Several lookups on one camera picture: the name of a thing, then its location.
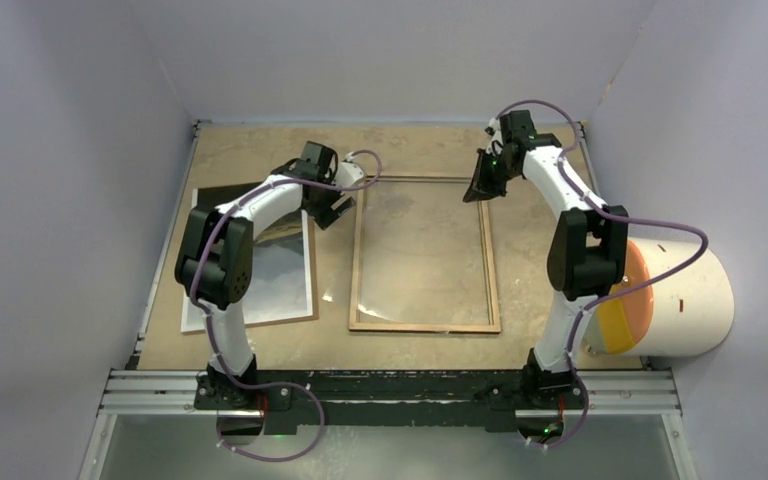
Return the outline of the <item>grey landscape photo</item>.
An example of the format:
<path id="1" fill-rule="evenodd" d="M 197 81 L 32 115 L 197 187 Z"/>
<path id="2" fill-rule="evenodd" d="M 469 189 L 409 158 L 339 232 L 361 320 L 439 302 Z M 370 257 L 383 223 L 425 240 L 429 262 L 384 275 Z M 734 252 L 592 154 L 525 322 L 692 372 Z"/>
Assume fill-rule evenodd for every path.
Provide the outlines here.
<path id="1" fill-rule="evenodd" d="M 257 182 L 194 188 L 191 207 L 215 208 L 258 186 Z M 318 318 L 314 298 L 313 225 L 307 212 L 283 215 L 254 239 L 253 278 L 242 299 L 247 326 L 257 327 Z M 184 293 L 181 333 L 204 330 L 203 312 Z"/>

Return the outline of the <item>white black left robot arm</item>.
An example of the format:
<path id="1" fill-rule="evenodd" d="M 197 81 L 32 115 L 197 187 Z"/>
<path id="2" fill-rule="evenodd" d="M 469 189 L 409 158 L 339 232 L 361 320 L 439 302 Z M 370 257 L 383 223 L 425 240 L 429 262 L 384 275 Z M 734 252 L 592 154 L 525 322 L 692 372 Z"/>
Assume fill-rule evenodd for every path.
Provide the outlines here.
<path id="1" fill-rule="evenodd" d="M 348 193 L 367 186 L 367 173 L 355 157 L 340 157 L 334 149 L 308 141 L 298 157 L 271 170 L 242 196 L 189 213 L 174 276 L 202 314 L 211 352 L 207 372 L 209 377 L 224 376 L 219 395 L 232 408 L 252 405 L 263 387 L 243 311 L 253 280 L 255 240 L 297 210 L 321 229 L 333 224 L 353 204 Z"/>

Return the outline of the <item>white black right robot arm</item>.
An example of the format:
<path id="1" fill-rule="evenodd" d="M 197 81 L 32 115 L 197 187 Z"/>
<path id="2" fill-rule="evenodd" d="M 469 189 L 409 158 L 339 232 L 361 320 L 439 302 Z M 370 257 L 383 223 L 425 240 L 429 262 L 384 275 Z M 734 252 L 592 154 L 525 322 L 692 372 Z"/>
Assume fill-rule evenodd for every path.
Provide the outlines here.
<path id="1" fill-rule="evenodd" d="M 569 168 L 561 142 L 538 132 L 529 111 L 502 113 L 485 131 L 489 142 L 477 152 L 463 202 L 503 197 L 508 182 L 521 177 L 537 188 L 556 219 L 546 260 L 551 310 L 520 384 L 529 404 L 544 407 L 580 385 L 573 375 L 575 352 L 592 302 L 606 297 L 625 272 L 628 213 L 606 204 Z"/>

